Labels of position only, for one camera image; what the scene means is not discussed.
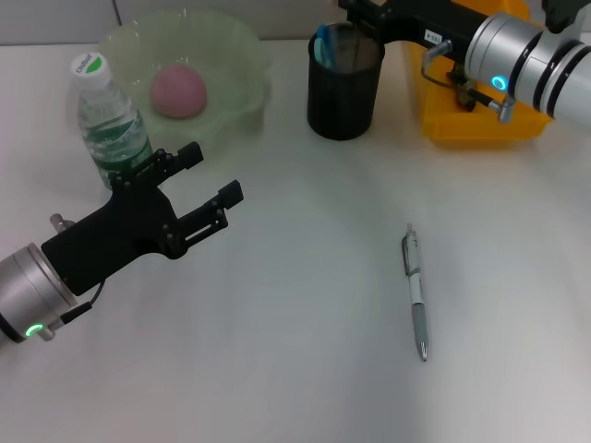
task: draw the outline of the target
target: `pink ball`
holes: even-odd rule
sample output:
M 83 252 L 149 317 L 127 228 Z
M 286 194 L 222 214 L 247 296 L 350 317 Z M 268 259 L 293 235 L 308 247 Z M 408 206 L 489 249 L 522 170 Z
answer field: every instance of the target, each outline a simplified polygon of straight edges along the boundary
M 150 96 L 157 112 L 173 118 L 197 115 L 207 104 L 203 78 L 190 67 L 181 65 L 168 66 L 156 74 Z

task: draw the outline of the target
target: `pen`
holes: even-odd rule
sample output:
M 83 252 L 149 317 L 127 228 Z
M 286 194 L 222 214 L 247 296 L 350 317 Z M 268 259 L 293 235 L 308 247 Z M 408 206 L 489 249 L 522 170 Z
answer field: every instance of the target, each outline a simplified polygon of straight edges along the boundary
M 404 272 L 408 277 L 410 286 L 410 299 L 413 304 L 413 327 L 415 328 L 415 345 L 418 355 L 427 361 L 428 335 L 427 335 L 427 310 L 423 298 L 423 285 L 421 282 L 421 265 L 418 257 L 418 239 L 413 225 L 409 224 L 406 236 L 403 238 Z
M 324 67 L 332 69 L 335 68 L 335 60 L 334 60 L 334 41 L 336 33 L 333 34 L 332 26 L 320 25 L 318 30 L 316 31 L 316 37 L 321 40 L 322 42 L 322 55 L 323 55 L 323 63 L 321 63 Z
M 326 67 L 326 63 L 324 61 L 324 42 L 322 41 L 321 37 L 317 37 L 316 40 L 314 41 L 314 58 L 316 58 L 316 61 Z

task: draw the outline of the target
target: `green bowl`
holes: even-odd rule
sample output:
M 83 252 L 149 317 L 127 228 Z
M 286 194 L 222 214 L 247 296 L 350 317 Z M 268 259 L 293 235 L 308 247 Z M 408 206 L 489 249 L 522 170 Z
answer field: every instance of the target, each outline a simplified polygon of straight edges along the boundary
M 196 140 L 207 150 L 218 134 L 242 127 L 265 103 L 269 60 L 259 37 L 214 9 L 160 11 L 133 20 L 107 36 L 99 51 L 140 109 L 155 149 L 175 151 Z M 174 64 L 191 66 L 205 80 L 208 104 L 195 117 L 168 118 L 151 106 L 154 76 Z

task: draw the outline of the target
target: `white table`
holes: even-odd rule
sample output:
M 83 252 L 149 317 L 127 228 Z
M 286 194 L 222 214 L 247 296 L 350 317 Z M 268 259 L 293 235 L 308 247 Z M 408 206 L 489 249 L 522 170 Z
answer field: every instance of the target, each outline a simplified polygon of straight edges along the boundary
M 372 128 L 331 142 L 306 121 L 306 43 L 265 44 L 263 129 L 163 189 L 181 214 L 239 179 L 229 229 L 137 260 L 53 342 L 2 354 L 2 441 L 588 442 L 591 138 L 555 125 L 517 151 L 436 150 L 393 44 Z M 67 73 L 89 48 L 0 48 L 0 257 L 108 197 Z

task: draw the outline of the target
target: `plastic bottle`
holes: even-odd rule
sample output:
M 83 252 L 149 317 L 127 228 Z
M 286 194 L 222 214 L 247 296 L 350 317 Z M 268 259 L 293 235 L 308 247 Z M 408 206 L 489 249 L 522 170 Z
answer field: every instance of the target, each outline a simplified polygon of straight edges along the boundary
M 103 55 L 86 53 L 71 65 L 80 89 L 78 127 L 105 186 L 152 154 L 141 114 L 113 82 Z

